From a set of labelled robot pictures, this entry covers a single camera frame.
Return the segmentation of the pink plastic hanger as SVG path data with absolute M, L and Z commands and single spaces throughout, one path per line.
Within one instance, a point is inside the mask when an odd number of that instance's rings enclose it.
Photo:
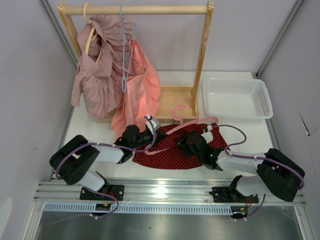
M 183 120 L 183 117 L 182 116 L 179 116 L 177 117 L 176 116 L 176 112 L 177 110 L 179 109 L 186 109 L 187 107 L 185 105 L 177 105 L 171 112 L 171 116 L 173 117 L 174 120 L 176 121 L 179 121 L 179 125 L 175 128 L 173 128 L 172 130 L 168 131 L 166 134 L 170 135 L 174 132 L 176 132 L 177 130 L 180 130 L 184 127 L 187 127 L 189 125 L 192 125 L 192 124 L 197 124 L 197 123 L 201 123 L 201 122 L 207 122 L 207 121 L 214 121 L 216 124 L 218 124 L 218 119 L 216 117 L 208 117 L 208 118 L 201 118 L 201 119 L 196 119 L 196 120 L 192 120 L 192 121 L 189 121 L 189 122 L 186 122 L 184 123 L 184 120 Z M 149 149 L 152 147 L 152 144 L 155 142 L 155 138 L 156 137 L 156 132 L 153 134 L 153 140 L 152 140 L 152 143 L 149 144 L 147 146 L 147 148 L 145 149 L 144 153 L 146 155 L 155 155 L 155 154 L 159 154 L 167 149 L 163 149 L 163 150 L 157 150 L 157 151 L 149 151 Z

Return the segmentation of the red polka dot skirt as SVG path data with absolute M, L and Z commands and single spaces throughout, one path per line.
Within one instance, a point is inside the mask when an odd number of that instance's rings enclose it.
M 156 152 L 155 154 L 136 152 L 132 161 L 144 167 L 160 170 L 188 170 L 201 167 L 203 164 L 196 156 L 189 157 L 183 152 L 177 143 L 177 139 L 187 135 L 192 130 L 202 134 L 206 126 L 206 123 L 194 123 L 176 130 L 158 143 L 156 147 L 149 150 L 149 152 Z

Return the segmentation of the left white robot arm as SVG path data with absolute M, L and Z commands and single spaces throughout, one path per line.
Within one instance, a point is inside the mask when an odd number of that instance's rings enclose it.
M 103 200 L 110 192 L 110 184 L 100 173 L 90 169 L 93 163 L 123 164 L 134 153 L 156 147 L 167 136 L 158 126 L 149 124 L 143 132 L 136 125 L 127 126 L 113 145 L 89 142 L 84 136 L 76 135 L 50 158 L 49 164 L 67 185 L 90 189 L 97 200 Z

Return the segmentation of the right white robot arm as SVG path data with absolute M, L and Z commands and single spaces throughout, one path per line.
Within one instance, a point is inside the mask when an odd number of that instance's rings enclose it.
M 188 157 L 195 157 L 213 171 L 239 171 L 227 187 L 213 187 L 210 195 L 216 203 L 258 202 L 259 195 L 272 194 L 292 202 L 305 185 L 305 172 L 275 148 L 266 153 L 244 154 L 227 148 L 212 147 L 213 134 L 192 130 L 176 142 Z

